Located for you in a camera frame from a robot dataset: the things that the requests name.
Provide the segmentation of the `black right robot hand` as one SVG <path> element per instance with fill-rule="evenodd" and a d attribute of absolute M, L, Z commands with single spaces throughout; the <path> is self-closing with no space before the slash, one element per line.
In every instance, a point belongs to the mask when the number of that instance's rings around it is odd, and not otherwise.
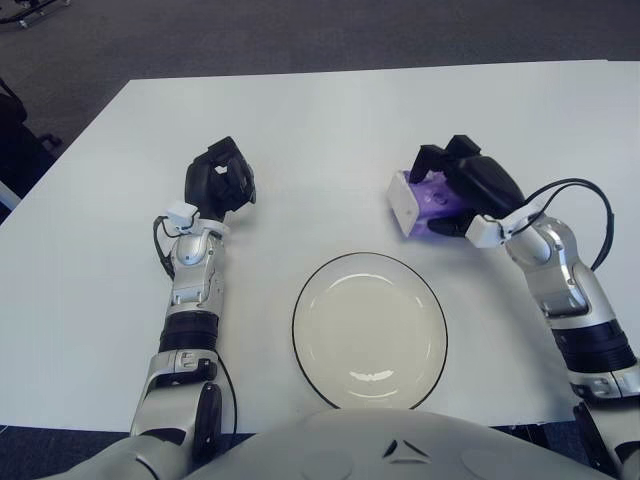
<path fill-rule="evenodd" d="M 463 237 L 475 216 L 502 219 L 525 203 L 507 171 L 463 134 L 453 136 L 444 148 L 421 146 L 408 183 L 423 183 L 431 173 L 443 180 L 445 195 L 454 199 L 453 206 L 440 206 L 427 215 L 426 227 L 436 234 Z"/>

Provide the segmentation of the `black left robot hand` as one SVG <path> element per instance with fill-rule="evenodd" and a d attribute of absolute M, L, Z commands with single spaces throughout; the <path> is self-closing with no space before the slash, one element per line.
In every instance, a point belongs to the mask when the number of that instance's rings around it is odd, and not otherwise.
<path fill-rule="evenodd" d="M 184 199 L 198 208 L 201 218 L 219 222 L 227 212 L 256 203 L 253 170 L 230 136 L 209 146 L 188 166 Z"/>

